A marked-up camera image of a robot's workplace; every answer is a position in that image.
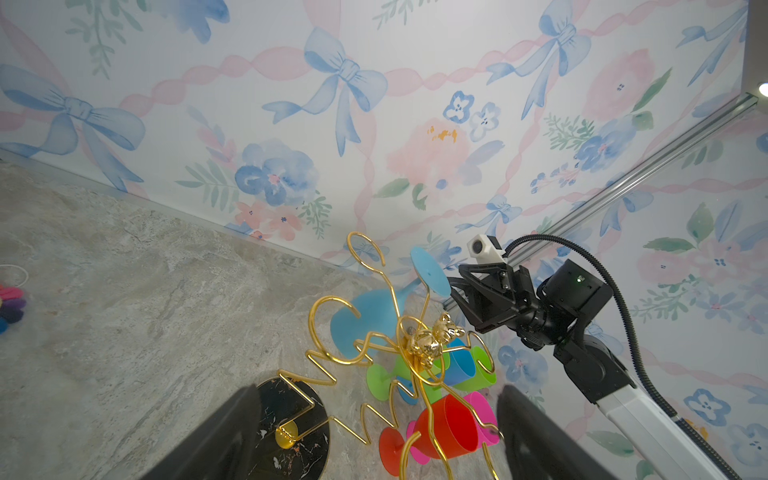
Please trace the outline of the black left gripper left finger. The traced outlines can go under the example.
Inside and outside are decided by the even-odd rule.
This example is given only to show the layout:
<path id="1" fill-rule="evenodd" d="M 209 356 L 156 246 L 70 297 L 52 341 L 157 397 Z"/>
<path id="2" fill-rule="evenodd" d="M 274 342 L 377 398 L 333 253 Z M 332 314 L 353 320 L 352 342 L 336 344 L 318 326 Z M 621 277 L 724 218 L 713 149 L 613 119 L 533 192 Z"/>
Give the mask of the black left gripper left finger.
<path id="1" fill-rule="evenodd" d="M 243 387 L 143 477 L 245 479 L 253 466 L 261 418 L 257 387 Z"/>

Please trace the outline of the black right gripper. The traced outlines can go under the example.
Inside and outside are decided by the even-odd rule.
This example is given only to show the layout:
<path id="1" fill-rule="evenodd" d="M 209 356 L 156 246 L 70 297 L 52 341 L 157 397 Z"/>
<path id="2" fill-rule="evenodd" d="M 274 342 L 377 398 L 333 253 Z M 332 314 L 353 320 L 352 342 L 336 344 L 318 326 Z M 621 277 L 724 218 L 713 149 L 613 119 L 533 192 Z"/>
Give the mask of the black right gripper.
<path id="1" fill-rule="evenodd" d="M 514 269 L 504 262 L 461 264 L 459 274 L 475 282 L 476 289 L 453 287 L 451 297 L 477 333 L 506 327 L 533 350 L 556 343 L 554 315 L 537 297 L 526 267 Z"/>

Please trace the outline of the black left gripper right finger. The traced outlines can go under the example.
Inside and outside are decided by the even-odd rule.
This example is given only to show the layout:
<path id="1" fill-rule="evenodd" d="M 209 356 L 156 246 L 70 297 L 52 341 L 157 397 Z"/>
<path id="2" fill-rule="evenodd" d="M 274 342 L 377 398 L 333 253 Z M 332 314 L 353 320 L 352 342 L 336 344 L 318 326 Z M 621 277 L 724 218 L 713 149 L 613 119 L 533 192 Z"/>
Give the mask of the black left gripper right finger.
<path id="1" fill-rule="evenodd" d="M 499 394 L 496 416 L 514 480 L 614 477 L 515 386 Z"/>

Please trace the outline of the pink wine glass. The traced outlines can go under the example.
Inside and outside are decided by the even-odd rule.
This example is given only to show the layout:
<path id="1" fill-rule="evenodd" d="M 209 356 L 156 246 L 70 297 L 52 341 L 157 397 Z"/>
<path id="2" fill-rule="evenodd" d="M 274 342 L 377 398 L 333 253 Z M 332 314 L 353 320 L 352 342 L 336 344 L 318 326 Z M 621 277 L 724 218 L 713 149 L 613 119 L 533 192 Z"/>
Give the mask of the pink wine glass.
<path id="1" fill-rule="evenodd" d="M 497 418 L 493 412 L 493 409 L 489 405 L 486 397 L 478 392 L 472 392 L 465 395 L 463 399 L 470 405 L 470 407 L 475 411 L 475 413 L 479 417 L 479 420 L 477 420 L 473 416 L 476 421 L 476 426 L 478 428 L 479 439 L 480 439 L 479 447 L 477 448 L 477 450 L 483 444 L 487 444 L 489 446 L 496 445 L 500 441 L 500 436 L 493 429 L 484 428 L 481 426 L 481 423 L 491 424 L 494 426 L 498 425 Z M 406 434 L 408 437 L 410 437 L 413 434 L 413 429 L 415 427 L 416 421 L 412 421 L 408 424 L 406 429 Z M 410 455 L 420 465 L 425 465 L 430 460 L 432 460 L 431 458 L 428 458 L 426 455 L 422 454 L 420 451 L 416 450 L 413 446 L 411 446 L 410 448 Z"/>

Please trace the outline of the blue wine glass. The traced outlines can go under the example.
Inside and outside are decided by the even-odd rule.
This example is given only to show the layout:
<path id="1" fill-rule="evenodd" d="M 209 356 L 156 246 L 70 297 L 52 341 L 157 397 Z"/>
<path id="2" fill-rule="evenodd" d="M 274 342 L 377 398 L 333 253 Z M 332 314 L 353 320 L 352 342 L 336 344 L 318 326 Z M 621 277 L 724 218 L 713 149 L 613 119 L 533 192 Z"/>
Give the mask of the blue wine glass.
<path id="1" fill-rule="evenodd" d="M 447 359 L 445 384 L 454 387 L 473 377 L 476 373 L 476 367 L 471 353 L 466 349 L 466 344 L 463 340 L 455 339 L 448 344 L 448 347 L 459 347 L 459 350 L 449 352 L 443 356 L 444 359 Z M 405 385 L 409 391 L 416 391 L 411 382 L 411 372 L 401 357 L 396 359 L 394 374 L 396 379 Z M 447 394 L 442 388 L 429 385 L 425 386 L 425 393 L 430 403 L 440 400 Z"/>

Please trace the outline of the red wine glass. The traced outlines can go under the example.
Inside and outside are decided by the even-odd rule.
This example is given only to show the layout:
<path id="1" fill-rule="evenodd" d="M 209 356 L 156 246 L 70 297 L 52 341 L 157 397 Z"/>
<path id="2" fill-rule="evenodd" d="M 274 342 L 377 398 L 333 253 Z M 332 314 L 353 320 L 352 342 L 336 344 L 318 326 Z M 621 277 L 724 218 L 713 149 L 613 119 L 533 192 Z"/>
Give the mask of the red wine glass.
<path id="1" fill-rule="evenodd" d="M 432 405 L 434 435 L 447 459 L 472 453 L 479 447 L 480 439 L 476 421 L 470 409 L 454 396 L 446 396 Z M 412 446 L 431 459 L 439 459 L 428 429 L 428 411 L 424 410 L 413 433 L 421 436 Z M 406 440 L 394 428 L 385 428 L 379 437 L 379 456 L 386 471 L 399 475 L 400 460 L 405 452 Z"/>

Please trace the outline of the teal wine glass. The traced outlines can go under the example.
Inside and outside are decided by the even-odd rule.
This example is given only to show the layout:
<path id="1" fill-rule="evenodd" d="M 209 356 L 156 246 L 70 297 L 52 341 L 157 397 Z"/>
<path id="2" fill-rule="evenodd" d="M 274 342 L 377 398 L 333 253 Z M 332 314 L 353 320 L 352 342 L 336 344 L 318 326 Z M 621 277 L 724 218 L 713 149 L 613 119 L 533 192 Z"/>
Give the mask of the teal wine glass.
<path id="1" fill-rule="evenodd" d="M 411 261 L 419 276 L 403 289 L 395 293 L 398 309 L 404 313 L 407 297 L 426 281 L 430 293 L 438 297 L 447 297 L 451 293 L 448 277 L 441 265 L 426 250 L 413 247 L 410 253 Z M 332 341 L 343 358 L 352 359 L 359 354 L 355 348 L 356 340 L 364 341 L 370 332 L 379 332 L 394 339 L 396 314 L 389 288 L 372 290 L 355 297 L 351 304 L 360 313 L 357 317 L 351 310 L 342 307 L 331 318 L 330 333 Z"/>

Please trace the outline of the green wine glass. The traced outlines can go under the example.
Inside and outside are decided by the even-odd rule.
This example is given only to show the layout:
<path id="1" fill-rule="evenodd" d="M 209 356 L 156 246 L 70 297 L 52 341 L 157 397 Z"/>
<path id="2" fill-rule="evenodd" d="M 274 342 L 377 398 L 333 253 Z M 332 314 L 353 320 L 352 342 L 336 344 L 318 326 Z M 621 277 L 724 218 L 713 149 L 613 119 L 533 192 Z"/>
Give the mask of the green wine glass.
<path id="1" fill-rule="evenodd" d="M 392 380 L 398 380 L 405 385 L 409 391 L 416 392 L 416 388 L 411 381 L 411 371 L 400 356 L 397 357 L 394 369 L 391 372 L 381 364 L 373 364 L 367 368 L 366 384 L 371 395 L 378 401 L 384 402 L 390 399 Z M 440 387 L 425 385 L 424 388 L 429 403 L 435 403 L 446 394 Z M 395 387 L 394 391 L 408 405 L 417 405 L 419 400 L 411 397 L 399 387 Z"/>
<path id="2" fill-rule="evenodd" d="M 477 392 L 497 383 L 497 374 L 491 372 L 492 358 L 480 346 L 469 351 L 452 352 L 451 368 L 457 367 L 458 382 L 453 388 L 463 392 Z"/>

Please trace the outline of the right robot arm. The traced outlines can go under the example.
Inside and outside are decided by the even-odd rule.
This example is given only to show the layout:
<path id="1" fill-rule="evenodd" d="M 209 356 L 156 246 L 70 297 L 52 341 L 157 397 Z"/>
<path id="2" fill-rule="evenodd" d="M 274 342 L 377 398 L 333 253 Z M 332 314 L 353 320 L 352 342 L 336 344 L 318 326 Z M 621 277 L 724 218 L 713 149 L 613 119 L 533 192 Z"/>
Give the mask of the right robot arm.
<path id="1" fill-rule="evenodd" d="M 529 349 L 554 349 L 567 377 L 664 479 L 733 479 L 729 464 L 678 415 L 650 380 L 626 302 L 593 256 L 566 261 L 539 286 L 524 267 L 462 264 L 452 297 L 478 333 L 507 328 Z M 609 301 L 619 310 L 635 368 L 586 329 Z"/>

